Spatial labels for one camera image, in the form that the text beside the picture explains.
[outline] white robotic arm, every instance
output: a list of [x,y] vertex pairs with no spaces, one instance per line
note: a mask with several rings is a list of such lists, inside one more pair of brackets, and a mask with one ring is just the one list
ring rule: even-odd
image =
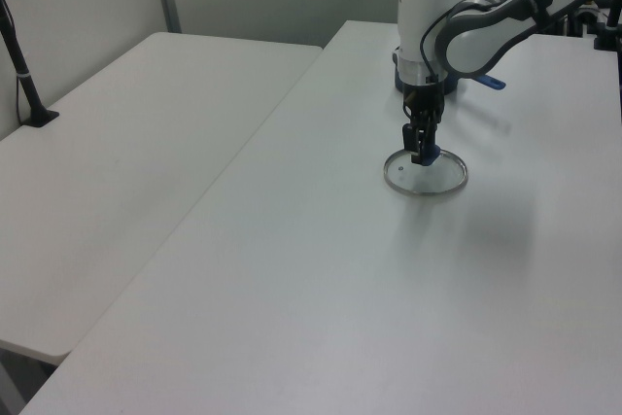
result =
[[430,165],[448,73],[476,78],[513,46],[590,0],[399,0],[397,69],[403,82],[404,148]]

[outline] black cable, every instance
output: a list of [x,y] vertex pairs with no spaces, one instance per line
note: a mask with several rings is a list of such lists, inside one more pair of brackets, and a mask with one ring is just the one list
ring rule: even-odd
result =
[[9,8],[9,4],[7,4],[7,0],[0,0],[0,3],[2,4],[2,8],[4,9],[4,11],[9,16],[9,21],[11,22],[11,28],[13,29],[13,32],[15,33],[16,23],[13,20],[13,15],[11,15],[11,9]]
[[[13,32],[16,32],[16,23],[13,20],[13,15],[11,14],[11,9],[9,8],[9,4],[7,4],[7,0],[0,0],[0,4],[2,4],[2,8],[7,13],[7,17],[9,17],[9,21],[11,22],[11,28]],[[19,122],[19,126],[22,126],[21,115],[19,114],[19,77],[16,75],[16,114],[17,121]]]
[[17,113],[17,122],[19,126],[22,126],[21,115],[19,114],[19,77],[16,76],[16,113]]
[[[422,58],[424,59],[424,63],[426,64],[426,67],[428,67],[428,71],[430,72],[430,79],[432,80],[433,83],[439,83],[434,71],[432,70],[432,66],[430,65],[430,62],[428,61],[428,58],[426,57],[426,51],[424,51],[424,43],[426,42],[426,38],[428,37],[428,35],[432,32],[432,30],[439,24],[441,23],[445,18],[447,18],[449,16],[449,14],[451,14],[454,9],[462,4],[463,2],[466,2],[468,0],[462,0],[460,2],[458,2],[456,5],[454,5],[451,9],[449,9],[447,12],[445,12],[443,15],[441,15],[440,17],[438,17],[428,28],[428,30],[424,33],[424,35],[421,38],[421,43],[419,43],[419,52],[421,53]],[[498,4],[493,4],[490,6],[490,8],[495,7]]]

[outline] table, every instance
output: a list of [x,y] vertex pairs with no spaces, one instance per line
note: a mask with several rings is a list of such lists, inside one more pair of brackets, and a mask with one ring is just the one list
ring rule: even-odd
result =
[[0,347],[60,363],[319,51],[156,34],[3,140]]
[[24,415],[616,412],[616,55],[534,36],[460,82],[469,182],[409,198],[397,44],[346,23]]

